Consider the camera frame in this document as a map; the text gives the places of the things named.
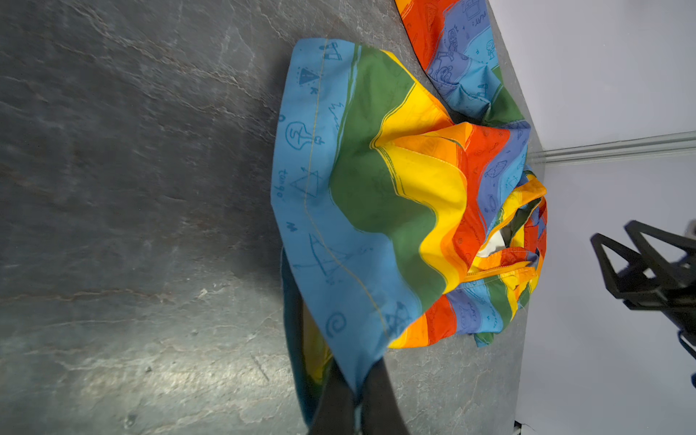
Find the purple fabric stripe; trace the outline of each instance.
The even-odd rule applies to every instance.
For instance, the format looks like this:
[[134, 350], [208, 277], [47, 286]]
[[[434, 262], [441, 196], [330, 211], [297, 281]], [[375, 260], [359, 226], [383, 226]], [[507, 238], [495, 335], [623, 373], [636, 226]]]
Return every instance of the purple fabric stripe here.
[[527, 141], [529, 139], [530, 129], [512, 129], [510, 130], [510, 139], [508, 139], [505, 147], [496, 155], [484, 170], [484, 175], [481, 177], [479, 186], [479, 194], [477, 202], [481, 215], [484, 218], [487, 231], [491, 229], [491, 224], [496, 219], [498, 211], [503, 206], [503, 202], [510, 195], [510, 192], [519, 182], [522, 176], [522, 167], [511, 175], [517, 176], [517, 180], [502, 180], [501, 175], [506, 172], [509, 164], [513, 164], [520, 157], [520, 154], [526, 152]]
[[485, 0], [460, 1], [447, 13], [442, 38], [427, 70], [443, 98], [447, 99], [459, 86], [459, 78], [469, 68], [470, 59], [464, 55], [466, 48], [490, 26]]
[[455, 289], [445, 295], [457, 318], [458, 334], [473, 334], [481, 331], [481, 313], [462, 289]]

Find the printed triangle drawing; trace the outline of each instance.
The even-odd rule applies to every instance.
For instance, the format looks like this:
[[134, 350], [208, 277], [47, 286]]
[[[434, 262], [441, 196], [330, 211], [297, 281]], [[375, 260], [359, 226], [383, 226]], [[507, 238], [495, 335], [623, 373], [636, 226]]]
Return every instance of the printed triangle drawing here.
[[320, 50], [324, 50], [324, 58], [332, 61], [342, 61], [343, 57], [338, 52], [338, 44], [332, 42], [327, 45], [320, 45]]
[[305, 83], [309, 83], [310, 81], [314, 81], [318, 78], [319, 78], [319, 76], [317, 74], [311, 72], [307, 68], [302, 68], [302, 71], [300, 71], [299, 82], [301, 85], [304, 85]]
[[336, 269], [341, 267], [341, 263], [348, 260], [353, 254], [346, 254], [339, 252], [332, 248], [327, 248], [324, 246], [320, 240], [310, 234], [309, 235], [309, 246], [312, 250], [312, 255], [314, 256], [315, 263], [312, 264], [293, 264], [294, 267], [319, 267], [322, 270], [324, 276], [331, 276]]
[[[302, 168], [302, 172], [307, 173], [307, 168]], [[295, 189], [298, 189], [303, 193], [306, 192], [307, 195], [311, 196], [312, 198], [316, 198], [319, 194], [320, 179], [321, 177], [319, 176], [319, 171], [312, 171], [312, 173], [309, 173], [304, 177], [298, 178], [290, 183], [290, 186], [293, 186]]]

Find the white wall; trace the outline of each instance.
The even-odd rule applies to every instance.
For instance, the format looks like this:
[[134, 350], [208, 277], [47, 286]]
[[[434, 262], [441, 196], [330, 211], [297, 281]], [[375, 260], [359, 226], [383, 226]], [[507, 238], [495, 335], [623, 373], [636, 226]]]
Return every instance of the white wall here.
[[548, 253], [532, 295], [516, 419], [540, 435], [693, 434], [696, 361], [661, 313], [605, 289], [590, 237], [636, 219], [683, 234], [696, 154], [547, 166]]
[[544, 149], [696, 130], [696, 1], [489, 1]]

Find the marble countertop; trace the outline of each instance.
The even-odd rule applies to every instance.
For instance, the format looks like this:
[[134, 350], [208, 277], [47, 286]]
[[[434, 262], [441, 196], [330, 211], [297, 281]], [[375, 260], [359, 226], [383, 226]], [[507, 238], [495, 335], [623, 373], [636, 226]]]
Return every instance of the marble countertop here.
[[[269, 203], [285, 74], [299, 38], [326, 36], [394, 52], [433, 90], [395, 4], [0, 13], [2, 432], [305, 433]], [[525, 320], [485, 349], [456, 337], [388, 353], [414, 435], [512, 433]]]

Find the yellow fabric stripe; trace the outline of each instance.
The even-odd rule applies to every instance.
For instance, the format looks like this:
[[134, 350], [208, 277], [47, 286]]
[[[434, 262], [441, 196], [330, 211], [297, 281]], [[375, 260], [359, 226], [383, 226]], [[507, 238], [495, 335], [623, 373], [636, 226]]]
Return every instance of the yellow fabric stripe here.
[[[440, 102], [440, 100], [438, 100], [437, 97], [436, 97], [435, 95], [432, 95], [430, 92], [428, 92], [428, 90], [427, 90], [426, 88], [423, 87], [422, 84], [420, 84], [420, 82], [413, 76], [413, 74], [411, 74], [411, 71], [409, 71], [409, 69], [406, 68], [406, 67], [404, 66], [404, 64], [401, 63], [401, 61], [400, 61], [399, 59], [397, 59], [396, 56], [394, 56], [394, 53], [392, 53], [392, 52], [387, 52], [386, 50], [382, 50], [382, 52], [383, 52], [383, 53], [386, 53], [387, 56], [389, 56], [394, 62], [396, 62], [396, 64], [398, 64], [401, 68], [404, 68], [404, 70], [405, 70], [406, 72], [409, 73], [409, 76], [411, 76], [411, 78], [413, 79], [413, 81], [416, 83], [416, 88], [418, 89], [418, 92], [419, 92], [419, 93], [424, 93], [424, 94], [427, 96], [428, 100], [429, 100], [432, 104], [435, 104], [435, 107], [437, 108], [437, 110], [438, 110], [439, 112], [441, 112], [441, 113], [448, 119], [450, 125], [454, 125], [454, 123], [453, 123], [452, 120], [450, 119], [450, 115], [447, 113], [447, 109], [445, 109], [445, 107], [442, 105], [442, 103]], [[441, 127], [433, 127], [433, 128], [430, 129], [430, 131], [435, 132], [435, 131], [439, 130], [440, 128], [441, 128]]]
[[396, 9], [399, 10], [399, 14], [403, 14], [404, 9], [411, 4], [413, 0], [396, 0]]
[[459, 169], [433, 157], [418, 154], [394, 143], [382, 147], [391, 160], [398, 175], [396, 187], [400, 196], [428, 206], [435, 212], [435, 228], [420, 245], [421, 258], [447, 281], [443, 292], [453, 290], [466, 271], [466, 263], [457, 255], [450, 238], [445, 247], [441, 242], [459, 225], [466, 208], [466, 185]]
[[530, 293], [533, 293], [534, 290], [537, 288], [537, 284], [539, 284], [539, 277], [541, 276], [541, 267], [542, 266], [544, 266], [544, 256], [540, 255], [539, 256], [539, 265], [537, 266], [537, 274], [534, 278], [530, 279], [530, 281], [529, 281]]
[[507, 287], [507, 302], [510, 304], [512, 309], [511, 320], [514, 319], [515, 314], [517, 314], [517, 298], [515, 297], [515, 289], [519, 285], [519, 277], [517, 274], [513, 273], [508, 276], [501, 276], [500, 279], [504, 282], [505, 287]]
[[331, 360], [331, 350], [324, 341], [306, 304], [302, 304], [302, 354], [305, 370], [317, 385], [324, 383], [324, 367]]
[[511, 248], [524, 248], [524, 226], [517, 230], [517, 233], [512, 237], [510, 241]]

